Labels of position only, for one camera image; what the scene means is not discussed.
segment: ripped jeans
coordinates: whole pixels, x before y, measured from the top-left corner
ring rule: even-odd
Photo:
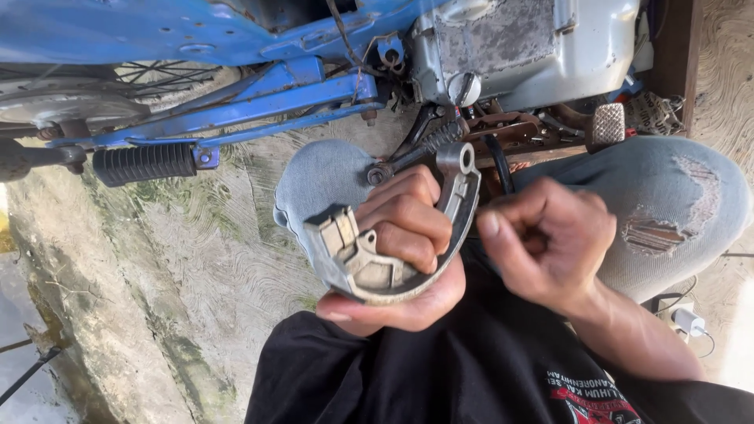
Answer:
[[[355,209],[372,189],[375,162],[343,140],[310,143],[291,158],[275,191],[274,218],[296,235],[311,262],[303,222],[333,203]],[[618,217],[597,276],[644,302],[709,266],[751,223],[751,194],[739,167],[681,137],[631,137],[595,155],[537,164],[513,174],[516,190],[549,176],[600,195]]]

